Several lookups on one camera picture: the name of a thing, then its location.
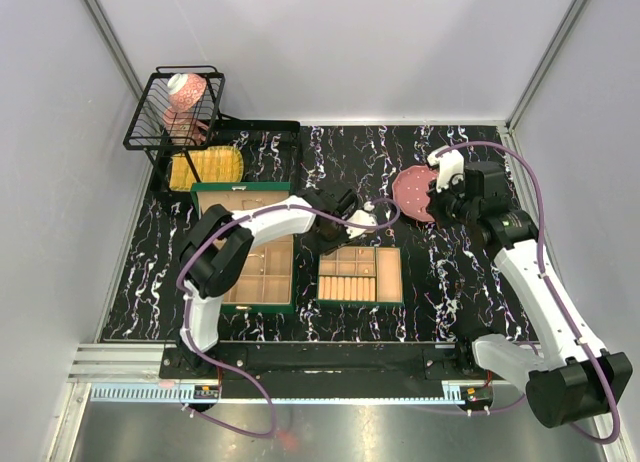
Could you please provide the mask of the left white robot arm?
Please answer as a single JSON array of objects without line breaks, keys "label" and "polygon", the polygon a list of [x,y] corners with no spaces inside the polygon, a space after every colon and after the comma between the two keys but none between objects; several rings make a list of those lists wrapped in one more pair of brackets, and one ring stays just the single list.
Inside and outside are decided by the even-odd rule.
[{"label": "left white robot arm", "polygon": [[186,312],[181,366],[196,378],[215,368],[223,309],[282,312],[292,306],[294,239],[311,233],[323,250],[354,238],[358,198],[351,189],[214,193],[200,191],[200,218],[179,251],[177,286]]}]

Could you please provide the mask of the small green jewelry tray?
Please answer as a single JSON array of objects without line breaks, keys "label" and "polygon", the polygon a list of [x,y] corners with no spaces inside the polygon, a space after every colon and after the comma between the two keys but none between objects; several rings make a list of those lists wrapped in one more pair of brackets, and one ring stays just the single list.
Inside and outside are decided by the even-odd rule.
[{"label": "small green jewelry tray", "polygon": [[[363,274],[368,268],[369,274]],[[322,255],[317,298],[325,304],[402,305],[401,253],[394,247],[350,246]]]}]

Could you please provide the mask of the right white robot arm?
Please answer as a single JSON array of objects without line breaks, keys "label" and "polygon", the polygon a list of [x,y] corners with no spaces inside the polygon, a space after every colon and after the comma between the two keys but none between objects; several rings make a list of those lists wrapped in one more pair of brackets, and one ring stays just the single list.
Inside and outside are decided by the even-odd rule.
[{"label": "right white robot arm", "polygon": [[440,226],[462,224],[516,294],[542,352],[534,353],[463,317],[454,366],[466,378],[489,371],[520,390],[537,420],[554,428],[613,413],[633,368],[610,352],[579,315],[546,260],[538,227],[508,200],[503,168],[466,163],[457,151],[432,157],[428,213]]}]

